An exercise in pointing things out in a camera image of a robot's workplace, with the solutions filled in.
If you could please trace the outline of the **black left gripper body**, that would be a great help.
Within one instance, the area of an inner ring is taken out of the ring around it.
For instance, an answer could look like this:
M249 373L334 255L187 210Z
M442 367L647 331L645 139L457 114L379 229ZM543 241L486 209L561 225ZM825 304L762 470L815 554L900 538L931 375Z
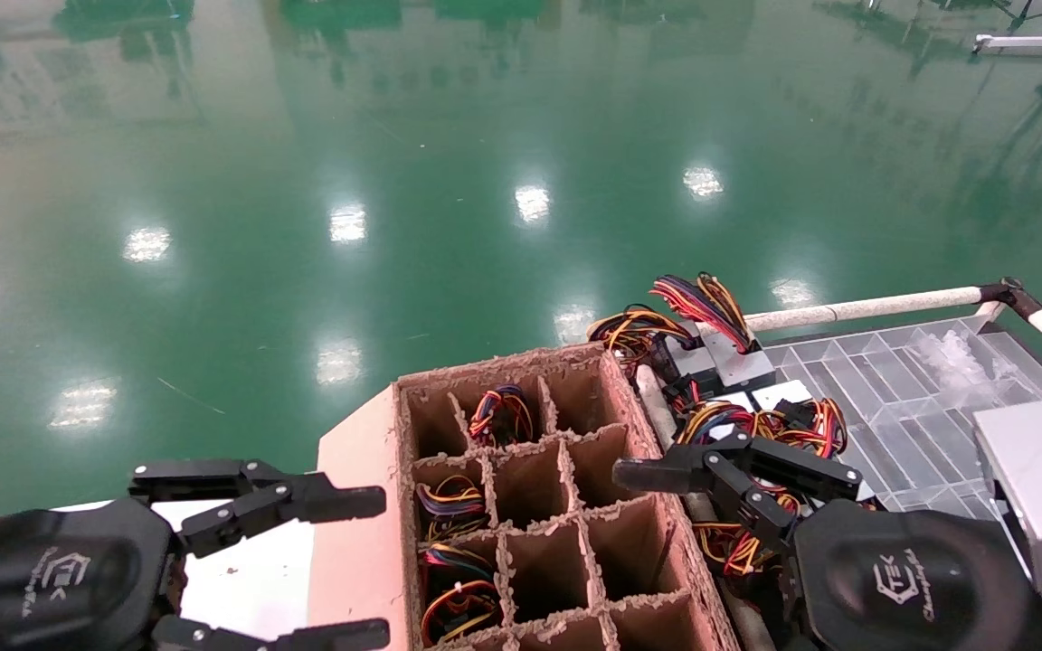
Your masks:
M137 499L0 516L0 650L149 650L185 589L181 541Z

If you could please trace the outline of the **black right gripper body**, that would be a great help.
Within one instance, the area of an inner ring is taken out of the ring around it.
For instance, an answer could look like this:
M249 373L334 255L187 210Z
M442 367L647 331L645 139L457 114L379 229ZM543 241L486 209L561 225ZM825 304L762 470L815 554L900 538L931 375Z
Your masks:
M996 522L834 500L791 543L793 614L828 650L1009 650L1037 605Z

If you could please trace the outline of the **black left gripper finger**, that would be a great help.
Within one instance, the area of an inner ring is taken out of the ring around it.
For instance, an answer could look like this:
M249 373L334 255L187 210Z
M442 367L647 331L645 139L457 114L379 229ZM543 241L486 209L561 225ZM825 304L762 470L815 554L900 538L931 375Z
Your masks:
M287 473L260 460L204 458L137 467L129 497L146 505L218 500L187 516L177 531L198 559L289 522L325 524L384 514L380 486L336 487L322 471Z
M179 617L162 618L152 629L156 650L381 650L390 639L383 618L299 627L276 639L253 637Z

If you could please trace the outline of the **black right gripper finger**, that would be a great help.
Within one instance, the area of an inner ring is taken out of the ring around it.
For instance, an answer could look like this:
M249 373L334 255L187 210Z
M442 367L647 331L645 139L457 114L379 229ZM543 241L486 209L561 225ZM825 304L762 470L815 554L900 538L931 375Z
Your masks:
M728 516L771 551L786 552L797 518L756 486L760 479L821 502L855 500L863 483L851 466L780 441L749 436L675 445L658 460L620 458L613 465L617 486L678 495L704 492L716 514Z

